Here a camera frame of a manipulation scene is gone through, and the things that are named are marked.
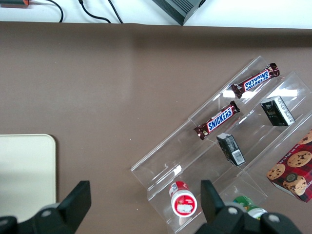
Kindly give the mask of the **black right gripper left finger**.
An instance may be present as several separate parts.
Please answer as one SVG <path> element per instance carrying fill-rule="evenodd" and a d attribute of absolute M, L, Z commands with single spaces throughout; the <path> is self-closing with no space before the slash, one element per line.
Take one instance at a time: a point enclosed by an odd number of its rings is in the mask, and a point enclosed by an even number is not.
<path fill-rule="evenodd" d="M 80 181 L 61 202 L 41 208 L 18 223 L 14 216 L 0 218 L 2 234 L 74 234 L 91 207 L 90 181 Z"/>

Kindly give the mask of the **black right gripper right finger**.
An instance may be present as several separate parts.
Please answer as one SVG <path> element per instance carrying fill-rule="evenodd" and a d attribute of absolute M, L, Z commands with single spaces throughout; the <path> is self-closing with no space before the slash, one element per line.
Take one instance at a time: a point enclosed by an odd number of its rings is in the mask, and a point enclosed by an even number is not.
<path fill-rule="evenodd" d="M 201 208 L 206 223 L 196 231 L 197 234 L 244 234 L 245 216 L 243 211 L 233 205 L 225 205 L 212 182 L 201 181 Z"/>

